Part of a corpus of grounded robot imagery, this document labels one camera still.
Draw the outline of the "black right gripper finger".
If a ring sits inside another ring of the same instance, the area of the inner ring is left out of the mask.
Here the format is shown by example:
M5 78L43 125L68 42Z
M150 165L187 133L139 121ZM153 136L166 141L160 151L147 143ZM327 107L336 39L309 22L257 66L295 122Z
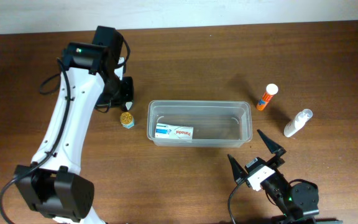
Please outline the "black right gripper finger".
M284 147L282 147L275 141L271 140L260 129L258 129L257 132L271 154L275 154L276 156L283 156L286 153L286 150L284 149Z
M232 155L228 154L227 157L231 165L235 183L243 183L247 179L248 173L242 168L242 166L236 161L236 159Z

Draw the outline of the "gold lid balm jar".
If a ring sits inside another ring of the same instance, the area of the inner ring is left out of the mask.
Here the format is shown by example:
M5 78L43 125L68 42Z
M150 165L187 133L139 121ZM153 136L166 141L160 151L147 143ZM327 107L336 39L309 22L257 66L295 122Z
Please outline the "gold lid balm jar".
M134 126L134 117L129 112L124 112L120 115L120 122L123 127L130 129Z

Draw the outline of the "white Panadol medicine box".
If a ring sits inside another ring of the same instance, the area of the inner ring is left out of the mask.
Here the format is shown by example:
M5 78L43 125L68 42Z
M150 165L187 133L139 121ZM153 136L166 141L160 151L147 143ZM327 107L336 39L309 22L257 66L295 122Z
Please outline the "white Panadol medicine box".
M171 124L157 123L155 137L161 139L192 140L194 128L189 126L174 126Z

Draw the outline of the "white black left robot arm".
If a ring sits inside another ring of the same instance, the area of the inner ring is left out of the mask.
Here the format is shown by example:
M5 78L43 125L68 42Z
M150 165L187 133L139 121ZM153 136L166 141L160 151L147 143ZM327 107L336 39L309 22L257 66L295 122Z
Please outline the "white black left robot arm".
M29 166L18 165L15 185L30 210L58 223L102 223L93 208L94 184L80 176L83 143L94 110L129 111L134 82L125 77L128 43L115 28L98 26L90 44L71 42L57 60L57 102Z

